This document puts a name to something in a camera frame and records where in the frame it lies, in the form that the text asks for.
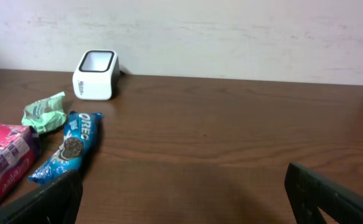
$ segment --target mint green candy wrapper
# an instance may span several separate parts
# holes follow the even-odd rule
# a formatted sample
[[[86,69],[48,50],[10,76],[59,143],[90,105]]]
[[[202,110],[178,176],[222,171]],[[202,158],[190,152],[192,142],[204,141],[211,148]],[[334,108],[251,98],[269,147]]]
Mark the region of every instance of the mint green candy wrapper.
[[[39,134],[57,129],[67,120],[67,114],[62,109],[64,98],[65,93],[61,92],[27,105],[22,125],[32,126]]]

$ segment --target blue wrapper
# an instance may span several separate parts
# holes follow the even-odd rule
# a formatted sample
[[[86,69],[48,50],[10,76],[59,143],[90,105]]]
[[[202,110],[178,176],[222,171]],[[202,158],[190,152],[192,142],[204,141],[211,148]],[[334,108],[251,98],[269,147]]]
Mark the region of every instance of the blue wrapper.
[[[64,127],[63,143],[54,155],[27,179],[44,184],[68,170],[79,169],[84,156],[97,141],[101,119],[101,113],[70,112],[69,121]]]

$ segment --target cookie image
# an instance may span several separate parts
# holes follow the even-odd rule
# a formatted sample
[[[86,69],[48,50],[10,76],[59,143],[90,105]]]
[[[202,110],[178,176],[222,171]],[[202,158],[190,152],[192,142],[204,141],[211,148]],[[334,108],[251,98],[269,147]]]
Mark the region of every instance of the cookie image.
[[[64,150],[60,153],[60,158],[63,160],[71,160],[82,155],[83,142],[78,138],[68,138],[64,141]]]

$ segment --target snack wrapper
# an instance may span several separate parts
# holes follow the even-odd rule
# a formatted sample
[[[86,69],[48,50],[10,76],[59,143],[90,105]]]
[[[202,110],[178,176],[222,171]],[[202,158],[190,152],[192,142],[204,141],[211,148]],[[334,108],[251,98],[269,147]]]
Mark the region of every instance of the snack wrapper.
[[[0,124],[0,201],[39,155],[39,135],[32,127]]]
[[[62,109],[64,98],[65,93],[61,92],[27,105],[22,125],[32,126],[39,134],[57,129],[67,120],[67,114]]]
[[[101,119],[101,113],[70,112],[69,121],[64,127],[63,143],[54,155],[27,179],[45,184],[68,170],[79,169],[84,156],[97,141]]]

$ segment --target white plastic container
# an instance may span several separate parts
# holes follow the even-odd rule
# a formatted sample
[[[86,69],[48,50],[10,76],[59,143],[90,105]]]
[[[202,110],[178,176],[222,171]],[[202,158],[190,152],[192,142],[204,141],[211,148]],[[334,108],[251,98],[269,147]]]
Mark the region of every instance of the white plastic container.
[[[89,50],[73,73],[73,90],[77,98],[83,100],[109,100],[119,76],[119,60],[115,51]]]

